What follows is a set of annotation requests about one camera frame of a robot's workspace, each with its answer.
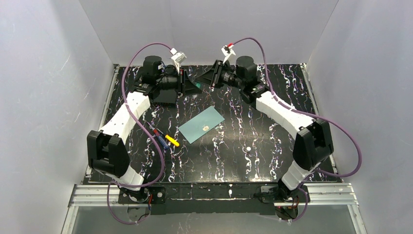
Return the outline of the teal paper envelope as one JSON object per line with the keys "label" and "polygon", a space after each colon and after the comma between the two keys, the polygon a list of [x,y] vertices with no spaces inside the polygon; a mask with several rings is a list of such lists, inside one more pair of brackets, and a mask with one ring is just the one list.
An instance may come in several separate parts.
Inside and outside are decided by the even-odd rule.
{"label": "teal paper envelope", "polygon": [[188,143],[192,144],[224,120],[224,117],[213,106],[209,106],[178,127],[178,130]]}

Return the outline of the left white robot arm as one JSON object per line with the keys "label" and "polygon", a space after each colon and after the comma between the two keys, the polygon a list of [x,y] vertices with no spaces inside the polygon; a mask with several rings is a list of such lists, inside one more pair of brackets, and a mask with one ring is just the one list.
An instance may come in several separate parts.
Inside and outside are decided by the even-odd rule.
{"label": "left white robot arm", "polygon": [[160,103],[160,98],[175,103],[179,96],[202,93],[189,80],[187,72],[180,68],[180,63],[186,59],[185,54],[179,52],[171,59],[173,64],[165,66],[159,56],[145,57],[126,102],[103,127],[87,135],[89,167],[131,191],[139,191],[144,182],[144,178],[131,167],[125,147],[136,125],[135,119],[140,118],[152,102]]}

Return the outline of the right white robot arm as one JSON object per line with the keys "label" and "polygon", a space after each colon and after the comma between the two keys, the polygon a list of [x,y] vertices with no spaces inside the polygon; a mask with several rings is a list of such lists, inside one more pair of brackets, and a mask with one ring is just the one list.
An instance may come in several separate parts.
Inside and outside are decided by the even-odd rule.
{"label": "right white robot arm", "polygon": [[238,88],[245,103],[272,118],[293,137],[293,161],[278,182],[280,188],[293,191],[333,153],[330,124],[308,113],[298,113],[293,106],[271,93],[257,71],[258,66],[252,57],[241,56],[235,67],[228,61],[216,60],[195,80],[214,88],[224,85]]}

